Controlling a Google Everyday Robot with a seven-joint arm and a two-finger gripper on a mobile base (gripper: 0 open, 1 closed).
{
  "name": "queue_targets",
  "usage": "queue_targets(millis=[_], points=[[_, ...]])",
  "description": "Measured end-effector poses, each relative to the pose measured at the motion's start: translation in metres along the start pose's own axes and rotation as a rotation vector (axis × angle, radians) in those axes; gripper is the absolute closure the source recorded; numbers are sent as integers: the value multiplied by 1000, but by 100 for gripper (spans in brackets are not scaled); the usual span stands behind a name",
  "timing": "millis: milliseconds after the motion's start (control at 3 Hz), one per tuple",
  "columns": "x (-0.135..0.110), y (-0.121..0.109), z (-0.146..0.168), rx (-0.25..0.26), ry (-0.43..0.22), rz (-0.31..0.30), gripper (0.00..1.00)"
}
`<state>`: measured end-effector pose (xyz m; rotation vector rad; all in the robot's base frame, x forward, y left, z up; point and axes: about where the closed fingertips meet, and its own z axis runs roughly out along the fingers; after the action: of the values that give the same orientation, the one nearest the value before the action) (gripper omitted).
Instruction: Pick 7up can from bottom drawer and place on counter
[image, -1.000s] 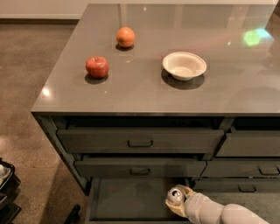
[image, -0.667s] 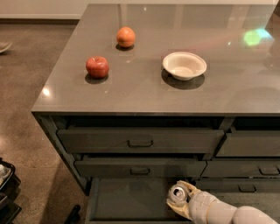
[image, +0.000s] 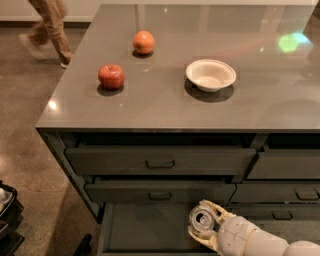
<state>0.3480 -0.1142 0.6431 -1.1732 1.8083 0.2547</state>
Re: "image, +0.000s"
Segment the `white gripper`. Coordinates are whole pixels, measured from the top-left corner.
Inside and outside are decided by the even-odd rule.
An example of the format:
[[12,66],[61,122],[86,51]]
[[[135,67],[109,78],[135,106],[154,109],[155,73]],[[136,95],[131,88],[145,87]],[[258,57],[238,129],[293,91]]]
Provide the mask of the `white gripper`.
[[263,251],[259,238],[262,230],[243,217],[228,212],[208,200],[199,204],[220,224],[218,235],[212,231],[197,231],[188,227],[188,234],[203,246],[219,252],[220,256],[260,256]]

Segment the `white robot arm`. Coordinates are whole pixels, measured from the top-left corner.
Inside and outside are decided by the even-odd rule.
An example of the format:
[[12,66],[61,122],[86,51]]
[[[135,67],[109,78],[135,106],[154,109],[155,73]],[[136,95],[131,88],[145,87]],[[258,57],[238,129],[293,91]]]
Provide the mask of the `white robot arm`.
[[208,200],[201,200],[191,210],[188,233],[219,256],[320,256],[318,244],[289,244]]

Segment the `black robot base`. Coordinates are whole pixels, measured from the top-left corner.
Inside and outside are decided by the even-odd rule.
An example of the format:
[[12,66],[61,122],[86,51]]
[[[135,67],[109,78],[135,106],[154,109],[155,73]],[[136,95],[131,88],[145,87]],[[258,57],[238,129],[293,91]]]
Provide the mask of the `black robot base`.
[[0,256],[15,256],[24,242],[24,237],[17,232],[23,209],[17,190],[0,182]]

